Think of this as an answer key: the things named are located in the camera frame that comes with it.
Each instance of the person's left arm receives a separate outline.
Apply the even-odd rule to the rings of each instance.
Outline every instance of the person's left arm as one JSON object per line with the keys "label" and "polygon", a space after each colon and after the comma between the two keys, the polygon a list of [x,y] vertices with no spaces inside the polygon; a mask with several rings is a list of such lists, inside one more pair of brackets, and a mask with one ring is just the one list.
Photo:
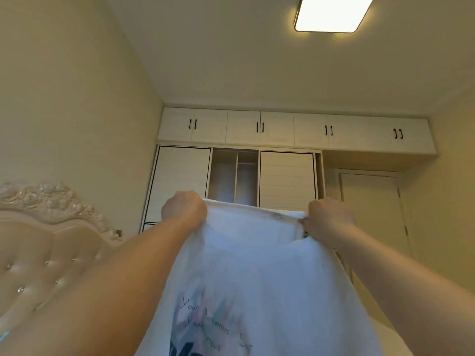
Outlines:
{"label": "person's left arm", "polygon": [[206,219],[193,191],[177,192],[160,223],[39,309],[0,342],[2,356],[132,356],[186,238]]}

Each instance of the rectangular ceiling lamp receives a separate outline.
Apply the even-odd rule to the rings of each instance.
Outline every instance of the rectangular ceiling lamp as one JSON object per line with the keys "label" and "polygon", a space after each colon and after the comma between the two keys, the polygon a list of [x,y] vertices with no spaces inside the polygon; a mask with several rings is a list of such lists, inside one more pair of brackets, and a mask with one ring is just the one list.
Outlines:
{"label": "rectangular ceiling lamp", "polygon": [[300,0],[296,31],[355,32],[373,0]]}

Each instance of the tufted headboard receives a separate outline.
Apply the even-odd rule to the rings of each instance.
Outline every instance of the tufted headboard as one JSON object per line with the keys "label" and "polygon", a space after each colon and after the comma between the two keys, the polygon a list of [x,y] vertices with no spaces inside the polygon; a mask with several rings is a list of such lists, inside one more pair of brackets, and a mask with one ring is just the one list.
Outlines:
{"label": "tufted headboard", "polygon": [[0,338],[119,244],[63,184],[0,184]]}

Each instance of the person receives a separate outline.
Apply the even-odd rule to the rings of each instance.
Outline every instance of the person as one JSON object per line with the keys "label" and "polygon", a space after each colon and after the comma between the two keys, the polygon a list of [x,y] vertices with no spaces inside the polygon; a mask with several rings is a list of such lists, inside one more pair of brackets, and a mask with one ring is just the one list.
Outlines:
{"label": "person", "polygon": [[[0,342],[2,356],[132,356],[157,308],[186,238],[206,219],[205,202],[177,192],[162,221],[129,240]],[[473,355],[475,297],[371,238],[341,202],[309,204],[304,229],[338,250],[415,356]]]}

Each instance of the hand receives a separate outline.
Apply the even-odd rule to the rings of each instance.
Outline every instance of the hand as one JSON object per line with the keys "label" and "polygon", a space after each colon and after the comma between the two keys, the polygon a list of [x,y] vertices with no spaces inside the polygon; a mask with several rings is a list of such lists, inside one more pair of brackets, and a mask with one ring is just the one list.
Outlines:
{"label": "hand", "polygon": [[162,220],[180,219],[189,232],[205,222],[207,215],[206,203],[194,191],[177,191],[162,207]]}
{"label": "hand", "polygon": [[335,235],[342,227],[356,225],[353,212],[341,201],[331,198],[310,202],[308,216],[301,223],[310,236],[332,248],[335,248]]}

